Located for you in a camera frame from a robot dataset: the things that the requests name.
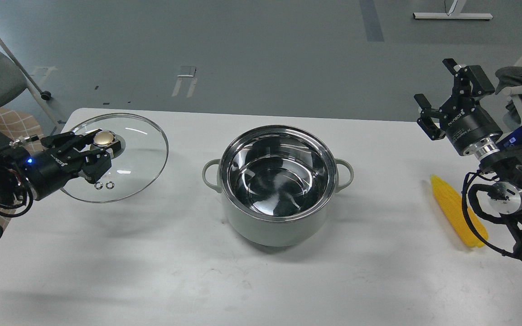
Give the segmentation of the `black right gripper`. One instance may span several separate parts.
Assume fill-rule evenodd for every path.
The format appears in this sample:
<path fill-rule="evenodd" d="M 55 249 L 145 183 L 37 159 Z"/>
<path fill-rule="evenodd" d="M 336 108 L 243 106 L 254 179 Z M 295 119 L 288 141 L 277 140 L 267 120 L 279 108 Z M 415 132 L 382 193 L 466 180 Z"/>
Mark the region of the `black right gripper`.
<path fill-rule="evenodd" d="M 480 106 L 481 99 L 495 93 L 495 87 L 479 65 L 462 66 L 453 58 L 444 58 L 442 63 L 454 77 L 451 95 L 437 110 L 425 95 L 415 94 L 420 109 L 416 122 L 429 139 L 447 136 L 458 155 L 468 156 L 471 144 L 484 138 L 497 140 L 502 135 L 501 128 Z M 440 119 L 440 127 L 433 119 Z"/>

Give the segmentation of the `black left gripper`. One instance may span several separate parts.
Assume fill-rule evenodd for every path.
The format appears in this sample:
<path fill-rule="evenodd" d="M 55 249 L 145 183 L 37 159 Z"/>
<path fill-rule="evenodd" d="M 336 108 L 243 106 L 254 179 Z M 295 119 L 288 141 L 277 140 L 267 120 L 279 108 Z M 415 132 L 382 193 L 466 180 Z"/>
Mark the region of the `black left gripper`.
<path fill-rule="evenodd" d="M 36 201 L 63 188 L 78 176 L 89 184 L 95 184 L 108 172 L 112 159 L 122 154 L 122 141 L 96 144 L 93 139 L 101 131 L 95 129 L 88 134 L 70 131 L 41 139 L 44 150 L 31 155 L 19 168 Z M 77 154 L 68 159 L 72 152 Z"/>

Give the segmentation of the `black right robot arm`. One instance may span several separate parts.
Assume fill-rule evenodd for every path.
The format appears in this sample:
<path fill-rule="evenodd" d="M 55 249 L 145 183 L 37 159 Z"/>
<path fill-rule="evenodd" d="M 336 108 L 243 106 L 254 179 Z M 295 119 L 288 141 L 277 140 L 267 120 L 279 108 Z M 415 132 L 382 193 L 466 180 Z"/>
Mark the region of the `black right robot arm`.
<path fill-rule="evenodd" d="M 431 140 L 447 138 L 458 155 L 478 159 L 478 171 L 467 173 L 463 183 L 464 221 L 481 243 L 522 261 L 522 124 L 504 134 L 480 106 L 495 87 L 479 65 L 459 65 L 453 58 L 445 58 L 443 64 L 454 77 L 452 93 L 439 109 L 416 94 L 418 125 Z M 522 83 L 504 87 L 502 93 L 513 101 L 522 122 Z M 478 232 L 468 207 L 481 219 L 509 229 L 515 241 L 512 252 L 494 246 Z"/>

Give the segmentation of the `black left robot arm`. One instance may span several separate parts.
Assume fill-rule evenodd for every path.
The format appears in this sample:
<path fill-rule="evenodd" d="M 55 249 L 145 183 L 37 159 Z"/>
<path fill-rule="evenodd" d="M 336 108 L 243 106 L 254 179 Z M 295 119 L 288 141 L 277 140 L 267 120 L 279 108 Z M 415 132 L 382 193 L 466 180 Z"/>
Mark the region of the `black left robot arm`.
<path fill-rule="evenodd" d="M 60 190 L 69 180 L 82 177 L 95 184 L 124 150 L 122 137 L 102 129 L 16 140 L 0 132 L 0 216 L 24 215 L 33 202 Z M 0 225 L 0 238 L 3 231 Z"/>

